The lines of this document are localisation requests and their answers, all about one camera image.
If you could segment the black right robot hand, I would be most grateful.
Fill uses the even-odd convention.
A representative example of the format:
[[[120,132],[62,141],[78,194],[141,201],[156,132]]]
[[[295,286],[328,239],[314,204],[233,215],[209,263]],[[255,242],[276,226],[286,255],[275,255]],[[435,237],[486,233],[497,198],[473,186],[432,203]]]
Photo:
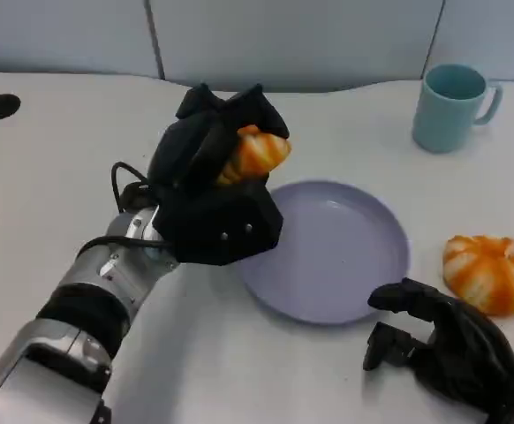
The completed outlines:
[[[376,288],[374,309],[430,322],[426,342],[377,322],[367,341],[366,371],[382,363],[408,367],[426,388],[488,415],[491,423],[514,418],[514,352],[501,330],[477,308],[434,287],[405,278]]]

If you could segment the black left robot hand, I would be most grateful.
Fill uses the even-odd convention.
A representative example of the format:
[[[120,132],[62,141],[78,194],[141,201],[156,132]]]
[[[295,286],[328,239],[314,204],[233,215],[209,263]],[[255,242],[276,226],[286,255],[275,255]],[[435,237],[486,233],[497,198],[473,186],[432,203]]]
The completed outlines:
[[[256,84],[228,99],[190,88],[150,161],[153,227],[180,262],[225,265],[274,248],[283,216],[266,187],[290,132]]]

